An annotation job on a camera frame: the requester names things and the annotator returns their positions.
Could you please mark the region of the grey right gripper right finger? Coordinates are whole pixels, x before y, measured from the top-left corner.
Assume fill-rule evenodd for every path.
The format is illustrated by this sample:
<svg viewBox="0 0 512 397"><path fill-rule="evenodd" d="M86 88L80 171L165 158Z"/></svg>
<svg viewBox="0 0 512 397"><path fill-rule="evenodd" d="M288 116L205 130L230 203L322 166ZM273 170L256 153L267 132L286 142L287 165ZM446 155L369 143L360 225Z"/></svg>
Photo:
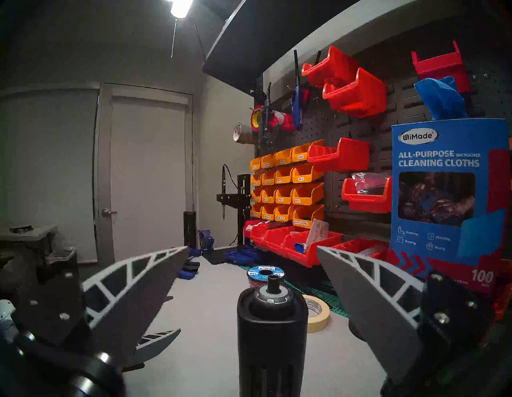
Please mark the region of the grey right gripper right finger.
<svg viewBox="0 0 512 397"><path fill-rule="evenodd" d="M487 302L447 274L425 281L388 262L320 247L317 256L349 320L387 377L381 396L492 396Z"/></svg>

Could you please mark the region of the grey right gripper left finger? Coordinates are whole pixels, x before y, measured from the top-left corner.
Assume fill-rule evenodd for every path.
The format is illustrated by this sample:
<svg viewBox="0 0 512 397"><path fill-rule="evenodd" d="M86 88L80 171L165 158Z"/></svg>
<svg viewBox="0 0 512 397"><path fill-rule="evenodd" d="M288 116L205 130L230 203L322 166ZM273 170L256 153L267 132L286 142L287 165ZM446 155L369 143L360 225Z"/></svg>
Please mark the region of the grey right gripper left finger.
<svg viewBox="0 0 512 397"><path fill-rule="evenodd" d="M19 298L14 323L37 341L125 366L187 259L186 246L116 262L79 281L65 273Z"/></svg>

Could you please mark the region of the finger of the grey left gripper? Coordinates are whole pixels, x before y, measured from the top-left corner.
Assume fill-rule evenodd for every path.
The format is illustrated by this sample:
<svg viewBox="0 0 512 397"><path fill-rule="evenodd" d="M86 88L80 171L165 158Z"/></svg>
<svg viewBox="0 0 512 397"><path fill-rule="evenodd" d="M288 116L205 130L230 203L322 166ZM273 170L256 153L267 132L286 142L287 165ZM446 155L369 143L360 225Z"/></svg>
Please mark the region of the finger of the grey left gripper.
<svg viewBox="0 0 512 397"><path fill-rule="evenodd" d="M134 353L129 357L122 372L145 367L145 363L160 355L180 335L181 329L144 335L138 342Z"/></svg>

